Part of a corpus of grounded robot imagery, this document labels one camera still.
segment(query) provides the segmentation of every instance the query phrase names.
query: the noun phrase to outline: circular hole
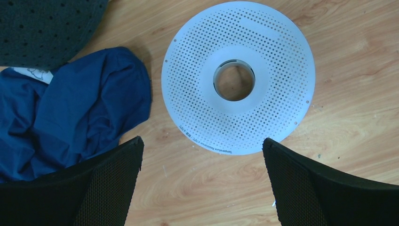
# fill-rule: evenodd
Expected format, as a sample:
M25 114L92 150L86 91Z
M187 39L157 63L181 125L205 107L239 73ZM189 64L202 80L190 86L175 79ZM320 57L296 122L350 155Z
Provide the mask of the circular hole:
M239 101L248 97L254 85L254 72L243 61L226 61L215 71L215 90L225 100Z

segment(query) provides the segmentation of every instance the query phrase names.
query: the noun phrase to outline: perforated plastic disc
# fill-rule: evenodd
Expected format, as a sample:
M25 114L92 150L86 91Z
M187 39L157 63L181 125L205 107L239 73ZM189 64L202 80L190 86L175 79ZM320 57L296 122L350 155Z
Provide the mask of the perforated plastic disc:
M226 62L252 70L252 92L222 98L215 72ZM162 67L162 94L179 129L223 154L251 154L263 140L286 138L305 116L315 86L311 49L298 27L262 4L228 2L189 20L173 38Z

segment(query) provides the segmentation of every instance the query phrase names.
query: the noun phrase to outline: blue cloth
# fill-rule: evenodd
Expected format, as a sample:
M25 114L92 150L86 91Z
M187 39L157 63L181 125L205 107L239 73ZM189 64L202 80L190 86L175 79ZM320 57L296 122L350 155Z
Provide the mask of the blue cloth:
M149 117L148 73L127 48L98 51L53 74L47 85L9 68L0 73L0 183L109 151Z

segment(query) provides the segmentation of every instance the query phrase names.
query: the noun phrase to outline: wood grain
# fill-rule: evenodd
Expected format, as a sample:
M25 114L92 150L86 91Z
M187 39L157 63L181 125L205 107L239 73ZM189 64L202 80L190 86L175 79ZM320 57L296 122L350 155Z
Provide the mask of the wood grain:
M161 67L173 36L221 2L113 0L76 57L126 46L152 78L151 117L122 138L140 135L145 143L126 225L280 225L262 154L226 156L196 146L163 103ZM336 169L399 185L399 1L257 2L300 27L316 62L311 108L282 144Z
M255 75L245 65L228 66L214 75L215 90L222 98L230 101L242 100L251 93Z

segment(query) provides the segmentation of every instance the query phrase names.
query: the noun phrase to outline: blue fabric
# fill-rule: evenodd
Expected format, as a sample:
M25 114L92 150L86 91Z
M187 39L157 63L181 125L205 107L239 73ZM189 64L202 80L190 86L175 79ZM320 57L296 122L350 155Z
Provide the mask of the blue fabric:
M0 183L109 151L149 117L150 80L127 48L98 51L53 74L47 85L9 68L0 73Z

